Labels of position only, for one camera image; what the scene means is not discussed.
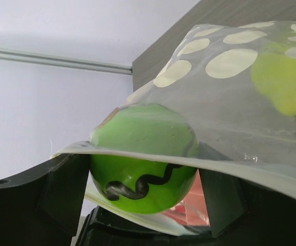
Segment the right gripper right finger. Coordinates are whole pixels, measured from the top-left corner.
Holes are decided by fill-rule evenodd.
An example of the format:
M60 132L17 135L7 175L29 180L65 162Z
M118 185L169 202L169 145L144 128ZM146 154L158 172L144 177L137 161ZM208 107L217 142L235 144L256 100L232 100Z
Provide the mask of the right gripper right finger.
M239 168L253 179L200 169L211 234L198 245L296 245L296 167Z

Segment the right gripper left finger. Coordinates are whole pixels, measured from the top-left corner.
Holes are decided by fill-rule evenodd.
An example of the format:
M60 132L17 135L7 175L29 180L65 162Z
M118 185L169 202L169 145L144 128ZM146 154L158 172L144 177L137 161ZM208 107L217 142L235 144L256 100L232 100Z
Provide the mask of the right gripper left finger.
M70 245L90 158L61 154L0 179L0 245Z

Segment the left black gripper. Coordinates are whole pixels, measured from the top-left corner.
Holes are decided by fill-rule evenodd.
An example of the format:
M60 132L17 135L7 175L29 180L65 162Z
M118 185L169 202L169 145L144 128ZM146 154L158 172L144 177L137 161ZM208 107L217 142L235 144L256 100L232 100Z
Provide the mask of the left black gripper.
M79 223L71 245L173 246L212 245L210 232L198 236L172 236L126 220L100 206Z

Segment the yellow-green fake fruit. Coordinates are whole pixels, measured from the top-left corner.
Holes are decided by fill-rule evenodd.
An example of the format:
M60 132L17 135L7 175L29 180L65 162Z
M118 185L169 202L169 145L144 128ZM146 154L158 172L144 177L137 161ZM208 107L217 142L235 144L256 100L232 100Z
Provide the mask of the yellow-green fake fruit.
M90 142L97 148L136 154L198 154L198 141L187 120L159 104L114 110L93 130ZM169 161L94 154L90 172L98 192L115 207L154 214L174 207L186 196L197 170Z

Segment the clear polka dot zip bag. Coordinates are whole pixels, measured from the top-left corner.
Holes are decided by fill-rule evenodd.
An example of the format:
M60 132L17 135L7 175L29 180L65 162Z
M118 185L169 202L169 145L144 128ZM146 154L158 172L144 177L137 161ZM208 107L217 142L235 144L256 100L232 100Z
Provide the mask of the clear polka dot zip bag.
M296 22L269 21L240 27L196 25L164 68L136 90L124 106L159 104L183 116L198 141L195 157L115 151L93 146L90 138L59 154L109 154L169 161L182 166L237 174L252 180L241 164L296 167L296 116L280 113L251 80L251 67L271 43L296 46ZM121 210L95 188L86 198L146 228L174 236L211 232L210 226L180 225L160 213Z

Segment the yellow-green fake pear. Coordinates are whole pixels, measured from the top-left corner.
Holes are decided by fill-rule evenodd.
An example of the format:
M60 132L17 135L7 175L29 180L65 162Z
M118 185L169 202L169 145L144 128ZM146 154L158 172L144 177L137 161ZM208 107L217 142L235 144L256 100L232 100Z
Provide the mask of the yellow-green fake pear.
M262 48L251 80L280 113L296 116L296 46L271 43Z

